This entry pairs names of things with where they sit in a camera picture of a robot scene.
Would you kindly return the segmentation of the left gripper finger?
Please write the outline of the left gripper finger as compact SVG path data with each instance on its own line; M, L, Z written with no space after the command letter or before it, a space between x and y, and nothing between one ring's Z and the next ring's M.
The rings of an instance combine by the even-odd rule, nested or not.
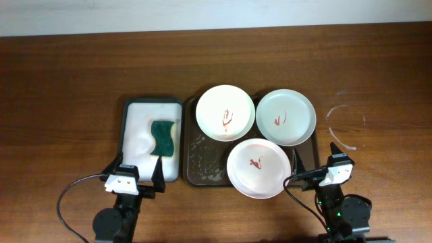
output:
M162 156L159 156L155 165L154 172L151 177L151 181L153 183L152 191L154 193L164 193L165 192L165 178L163 175L163 165L162 165Z
M117 156L114 158L106 168L102 171L102 174L105 176L109 176L110 174L114 174L117 168L122 164L123 161L123 153L119 152Z

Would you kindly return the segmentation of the green and yellow sponge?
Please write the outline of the green and yellow sponge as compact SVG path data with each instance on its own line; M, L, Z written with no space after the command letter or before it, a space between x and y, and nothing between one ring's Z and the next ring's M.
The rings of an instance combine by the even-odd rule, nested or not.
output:
M174 154L174 142L171 137L172 121L158 120L151 124L151 135L155 140L155 147L151 155L158 157L172 157Z

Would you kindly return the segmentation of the pink plate with red stain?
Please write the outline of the pink plate with red stain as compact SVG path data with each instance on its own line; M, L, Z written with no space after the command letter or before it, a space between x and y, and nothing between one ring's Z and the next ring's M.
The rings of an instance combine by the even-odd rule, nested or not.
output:
M291 176L286 153L275 143L252 138L237 144L227 158L227 175L233 187L245 196L268 199L284 190Z

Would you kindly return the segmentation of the pale green plate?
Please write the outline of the pale green plate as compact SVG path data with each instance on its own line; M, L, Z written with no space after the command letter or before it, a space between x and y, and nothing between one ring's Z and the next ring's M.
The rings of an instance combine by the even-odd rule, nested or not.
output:
M296 146L315 131L317 116L312 103L295 90L279 89L266 94L256 108L261 134L281 146Z

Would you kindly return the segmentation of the cream plate with red stain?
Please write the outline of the cream plate with red stain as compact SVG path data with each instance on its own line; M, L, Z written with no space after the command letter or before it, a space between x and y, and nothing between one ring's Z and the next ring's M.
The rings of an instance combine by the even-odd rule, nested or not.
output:
M199 98L196 105L198 126L213 140L237 140L249 132L254 120L254 103L237 86L214 86Z

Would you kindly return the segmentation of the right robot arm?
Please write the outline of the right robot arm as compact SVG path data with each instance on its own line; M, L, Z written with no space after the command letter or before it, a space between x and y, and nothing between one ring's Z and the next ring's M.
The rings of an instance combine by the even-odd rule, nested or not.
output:
M315 191L315 206L326 232L318 242L365 242L370 232L372 202L357 194L344 194L341 185L351 178L355 162L334 143L327 164L294 175L302 182L302 190Z

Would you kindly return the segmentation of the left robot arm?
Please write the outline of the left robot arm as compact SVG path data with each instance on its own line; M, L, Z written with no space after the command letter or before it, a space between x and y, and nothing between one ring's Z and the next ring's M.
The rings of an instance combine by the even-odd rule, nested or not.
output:
M123 154L116 158L99 176L105 183L105 190L116 195L111 208L99 211L94 217L92 228L96 242L131 242L144 199L154 199L157 193L164 193L162 157L159 157L153 171L151 186L140 185L139 171L135 165L123 163Z

